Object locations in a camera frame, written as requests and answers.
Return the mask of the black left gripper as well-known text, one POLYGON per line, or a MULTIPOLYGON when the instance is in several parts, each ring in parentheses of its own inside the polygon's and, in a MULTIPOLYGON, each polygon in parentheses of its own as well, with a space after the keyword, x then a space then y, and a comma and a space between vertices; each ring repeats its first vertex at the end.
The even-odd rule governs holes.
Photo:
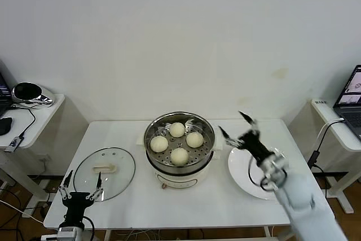
POLYGON ((65 177, 64 182, 59 186, 59 192, 62 197, 62 203, 67 208, 65 219, 62 226, 84 226, 83 216, 85 209, 92 206, 93 201, 101 196, 102 173, 99 172, 96 189, 93 193, 89 192, 71 192, 68 193, 68 187, 71 182, 73 170, 65 177))

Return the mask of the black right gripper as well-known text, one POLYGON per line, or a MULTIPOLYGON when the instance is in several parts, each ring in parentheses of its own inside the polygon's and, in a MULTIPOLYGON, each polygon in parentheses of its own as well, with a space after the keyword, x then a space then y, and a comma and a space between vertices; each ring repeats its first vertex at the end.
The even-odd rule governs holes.
POLYGON ((266 146, 263 145, 263 143, 259 140, 260 131, 257 120, 251 118, 250 116, 241 111, 239 111, 239 113, 242 115, 243 119, 251 126, 250 130, 239 136, 238 139, 233 139, 222 127, 219 126, 219 129, 224 137, 226 145, 234 148, 240 148, 242 150, 248 150, 255 158, 257 165, 261 165, 263 161, 273 155, 274 152, 267 149, 266 146))

